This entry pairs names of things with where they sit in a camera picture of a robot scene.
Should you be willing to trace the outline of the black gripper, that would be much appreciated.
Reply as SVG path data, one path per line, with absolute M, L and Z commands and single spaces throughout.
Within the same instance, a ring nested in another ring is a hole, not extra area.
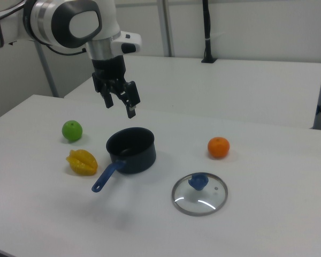
M 117 93 L 125 107 L 128 118 L 136 115 L 135 108 L 140 103 L 139 92 L 134 81 L 127 82 L 124 78 L 126 68 L 122 55 L 108 60 L 92 60 L 94 87 L 100 92 L 105 106 L 111 108 L 113 100 L 111 92 Z

